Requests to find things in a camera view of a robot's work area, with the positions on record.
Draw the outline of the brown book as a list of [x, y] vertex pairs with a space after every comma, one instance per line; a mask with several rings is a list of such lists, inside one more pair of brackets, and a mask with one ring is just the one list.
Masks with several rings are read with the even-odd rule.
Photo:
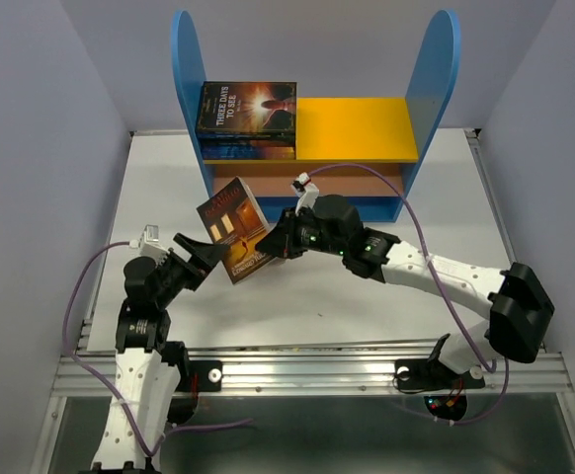
[[213, 243], [228, 246], [222, 258], [233, 285], [242, 282], [275, 258], [256, 249], [271, 226], [249, 186], [235, 177], [197, 207]]

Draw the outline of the Jane Eyre book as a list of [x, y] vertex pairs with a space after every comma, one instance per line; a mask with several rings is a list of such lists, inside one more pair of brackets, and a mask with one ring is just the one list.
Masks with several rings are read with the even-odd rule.
[[218, 154], [206, 153], [203, 160], [208, 161], [293, 161], [295, 154], [293, 152], [281, 153], [244, 153], [244, 154]]

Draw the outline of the A Tale of Two Cities book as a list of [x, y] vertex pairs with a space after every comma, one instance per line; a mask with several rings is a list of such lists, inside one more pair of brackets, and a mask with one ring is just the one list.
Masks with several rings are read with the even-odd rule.
[[286, 148], [286, 147], [278, 147], [278, 148], [254, 148], [254, 147], [209, 147], [209, 148], [202, 148], [202, 153], [218, 153], [218, 154], [226, 154], [226, 153], [234, 153], [234, 154], [244, 154], [244, 153], [287, 153], [293, 152], [294, 148]]

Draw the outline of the Little Women book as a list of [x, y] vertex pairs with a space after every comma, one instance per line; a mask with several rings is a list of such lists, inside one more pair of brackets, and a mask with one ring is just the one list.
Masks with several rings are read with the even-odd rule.
[[260, 147], [260, 148], [294, 148], [295, 144], [281, 140], [257, 140], [257, 139], [232, 139], [232, 140], [202, 140], [201, 148], [209, 147]]

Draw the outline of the Animal Farm book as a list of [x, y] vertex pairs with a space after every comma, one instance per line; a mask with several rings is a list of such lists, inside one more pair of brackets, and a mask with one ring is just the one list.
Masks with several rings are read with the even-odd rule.
[[272, 134], [272, 133], [261, 133], [261, 134], [235, 134], [235, 133], [225, 133], [225, 134], [199, 134], [198, 141], [200, 143], [209, 144], [226, 144], [226, 143], [248, 143], [252, 141], [266, 142], [278, 142], [282, 144], [287, 144], [290, 146], [295, 145], [296, 137], [294, 134]]

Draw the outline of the Three Days to See book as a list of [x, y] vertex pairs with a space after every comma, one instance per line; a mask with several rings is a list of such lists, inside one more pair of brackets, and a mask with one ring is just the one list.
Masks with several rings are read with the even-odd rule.
[[296, 82], [206, 81], [196, 132], [203, 135], [294, 135]]

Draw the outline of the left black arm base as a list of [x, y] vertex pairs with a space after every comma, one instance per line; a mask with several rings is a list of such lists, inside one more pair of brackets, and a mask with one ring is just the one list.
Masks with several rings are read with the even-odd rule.
[[170, 366], [175, 366], [180, 375], [170, 403], [167, 421], [170, 424], [182, 425], [195, 414], [202, 393], [221, 391], [223, 363], [215, 358], [190, 358], [183, 342], [167, 342], [162, 360]]

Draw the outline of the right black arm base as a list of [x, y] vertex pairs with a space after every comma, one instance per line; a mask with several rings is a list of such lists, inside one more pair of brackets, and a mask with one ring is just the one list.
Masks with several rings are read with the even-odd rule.
[[399, 358], [394, 362], [393, 385], [401, 393], [422, 394], [429, 414], [438, 421], [460, 422], [467, 411], [465, 389], [486, 386], [483, 374], [457, 374], [439, 361], [450, 334], [440, 337], [426, 358]]

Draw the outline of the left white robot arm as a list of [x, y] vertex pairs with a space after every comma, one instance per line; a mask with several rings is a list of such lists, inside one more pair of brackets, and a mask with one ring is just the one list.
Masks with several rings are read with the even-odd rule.
[[156, 473], [175, 389], [191, 377], [186, 346], [171, 342], [167, 308], [183, 290], [195, 291], [227, 248], [176, 234], [189, 256], [164, 248], [152, 226], [123, 267], [125, 298], [116, 329], [116, 371], [104, 433], [94, 455], [94, 473]]

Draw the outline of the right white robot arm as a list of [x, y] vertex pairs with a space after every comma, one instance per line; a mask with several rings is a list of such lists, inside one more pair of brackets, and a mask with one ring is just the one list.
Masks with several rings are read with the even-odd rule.
[[535, 361], [554, 306], [534, 270], [514, 262], [483, 268], [431, 255], [399, 237], [365, 226], [344, 197], [319, 197], [282, 211], [258, 251], [292, 260], [307, 251], [335, 255], [357, 277], [440, 296], [449, 309], [463, 306], [481, 323], [440, 337], [417, 373], [448, 385], [474, 366], [503, 357]]

